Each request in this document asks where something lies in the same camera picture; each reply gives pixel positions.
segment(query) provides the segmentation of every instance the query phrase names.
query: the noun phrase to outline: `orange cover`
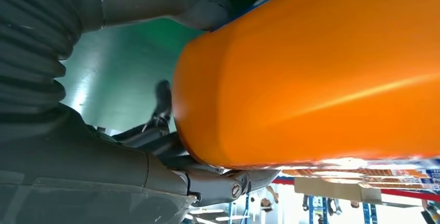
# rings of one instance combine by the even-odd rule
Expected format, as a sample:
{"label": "orange cover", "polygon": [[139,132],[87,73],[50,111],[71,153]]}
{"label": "orange cover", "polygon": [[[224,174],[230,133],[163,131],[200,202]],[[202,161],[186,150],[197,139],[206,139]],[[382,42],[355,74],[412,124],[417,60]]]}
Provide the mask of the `orange cover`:
{"label": "orange cover", "polygon": [[440,0],[271,0],[184,49],[179,134],[240,169],[439,155],[439,20]]}

